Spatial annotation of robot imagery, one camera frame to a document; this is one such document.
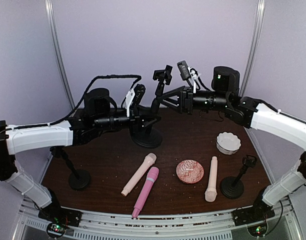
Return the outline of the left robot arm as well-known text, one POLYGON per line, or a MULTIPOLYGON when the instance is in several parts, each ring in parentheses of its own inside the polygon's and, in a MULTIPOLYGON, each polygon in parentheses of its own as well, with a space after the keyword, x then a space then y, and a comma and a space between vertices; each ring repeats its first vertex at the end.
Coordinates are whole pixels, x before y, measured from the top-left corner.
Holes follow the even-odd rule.
POLYGON ((18 126, 0 120, 0 181, 11 184, 43 210, 59 209, 55 194, 28 176, 15 163, 15 155, 47 147, 84 145, 106 131, 142 131, 160 120, 149 108, 138 104, 142 95, 142 90, 129 90, 126 107, 118 108, 108 89, 96 88, 82 97, 83 108, 58 123, 18 126))

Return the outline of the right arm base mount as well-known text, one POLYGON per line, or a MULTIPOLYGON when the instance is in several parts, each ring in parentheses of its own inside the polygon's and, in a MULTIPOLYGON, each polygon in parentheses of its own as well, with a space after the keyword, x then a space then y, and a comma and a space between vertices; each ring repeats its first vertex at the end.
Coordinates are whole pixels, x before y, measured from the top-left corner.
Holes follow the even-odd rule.
POLYGON ((253 207, 237 208, 232 213, 235 226, 246 225, 248 233, 255 238, 264 237, 268 233, 268 219, 275 217, 275 212, 256 212, 253 207))

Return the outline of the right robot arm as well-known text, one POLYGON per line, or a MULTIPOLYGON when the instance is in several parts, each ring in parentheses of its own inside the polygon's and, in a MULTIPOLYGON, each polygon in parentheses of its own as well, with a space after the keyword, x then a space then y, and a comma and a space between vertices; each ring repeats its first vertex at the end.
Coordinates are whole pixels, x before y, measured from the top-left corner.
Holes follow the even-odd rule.
POLYGON ((182 86, 163 93, 158 101, 179 113, 193 110, 223 111, 226 118, 249 129, 264 131, 285 139, 304 152, 295 166, 280 180, 261 191, 254 207, 268 209, 283 197, 306 184, 306 121, 288 115, 267 102, 239 96, 238 71, 217 66, 213 70, 212 90, 182 86))

